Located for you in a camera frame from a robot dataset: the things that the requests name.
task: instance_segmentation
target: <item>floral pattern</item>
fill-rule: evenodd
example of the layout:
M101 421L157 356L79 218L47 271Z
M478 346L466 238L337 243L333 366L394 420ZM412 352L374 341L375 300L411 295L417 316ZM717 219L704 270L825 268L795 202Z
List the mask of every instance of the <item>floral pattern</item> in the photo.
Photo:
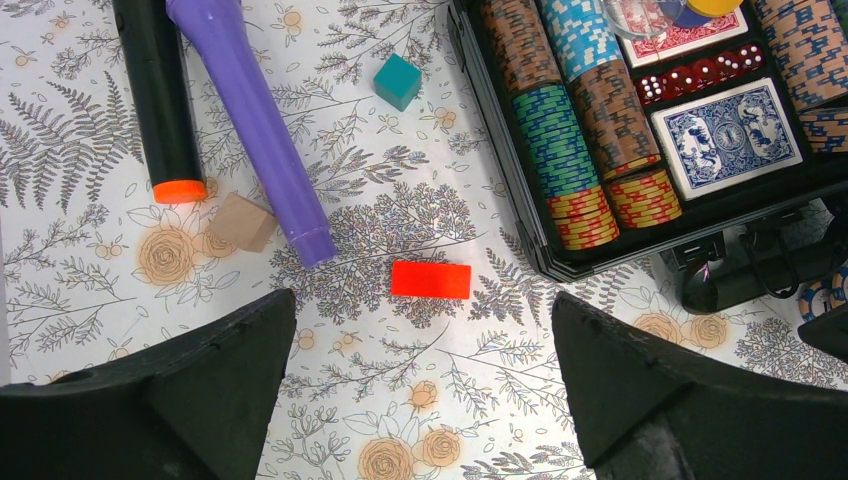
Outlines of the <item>floral pattern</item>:
M571 285L535 274L447 37L446 0L242 4L339 256L307 270L281 233L257 254L208 230L230 192L267 201L190 45L210 196L154 205L111 2L0 0L14 34L0 38L14 381L55 381L292 288L298 329L257 471L286 480L594 478L550 331L563 290L731 365L848 387L848 366L798 338L794 300L690 315L659 257ZM424 73L405 112L370 85L393 52ZM820 203L805 215L793 245L824 231ZM472 298L392 297L396 260L469 264Z

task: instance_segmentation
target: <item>playing card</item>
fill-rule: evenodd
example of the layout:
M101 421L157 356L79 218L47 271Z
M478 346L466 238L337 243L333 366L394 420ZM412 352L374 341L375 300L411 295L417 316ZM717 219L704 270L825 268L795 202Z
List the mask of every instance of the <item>playing card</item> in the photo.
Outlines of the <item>playing card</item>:
M802 161L769 78L656 112L651 120L686 200Z
M652 18L654 22L658 22L655 17L662 15L662 12L656 7L645 6L645 14ZM645 14L632 12L630 15L625 15L632 31L644 31L642 18ZM692 50L703 48L712 43L741 35L748 31L748 24L742 15L742 11L738 8L728 15L715 18L709 23L698 28L679 28L672 26L659 36L644 39L644 40L627 40L621 39L622 46L627 58L630 59L633 67L641 67L660 60L682 55Z

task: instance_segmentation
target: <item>orange tip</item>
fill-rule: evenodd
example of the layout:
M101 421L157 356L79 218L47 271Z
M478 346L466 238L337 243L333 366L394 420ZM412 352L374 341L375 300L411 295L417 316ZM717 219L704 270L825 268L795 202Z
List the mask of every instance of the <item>orange tip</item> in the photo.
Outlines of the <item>orange tip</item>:
M153 186L153 199L164 205L199 202L206 195L206 185L200 180L171 180Z
M471 298L471 266L395 262L392 295L468 300Z

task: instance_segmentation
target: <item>purple baton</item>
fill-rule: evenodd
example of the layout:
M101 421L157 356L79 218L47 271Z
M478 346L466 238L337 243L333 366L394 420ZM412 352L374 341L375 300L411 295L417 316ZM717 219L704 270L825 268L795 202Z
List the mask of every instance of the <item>purple baton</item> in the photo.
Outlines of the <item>purple baton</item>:
M166 0L200 53L289 244L307 268L336 247L321 203L256 63L238 0Z

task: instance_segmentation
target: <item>blue playing card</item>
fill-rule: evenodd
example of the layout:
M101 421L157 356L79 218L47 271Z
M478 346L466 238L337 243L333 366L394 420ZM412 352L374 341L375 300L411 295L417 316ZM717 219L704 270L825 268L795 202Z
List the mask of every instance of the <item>blue playing card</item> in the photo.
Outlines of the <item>blue playing card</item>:
M685 199L802 161L769 78L651 116Z

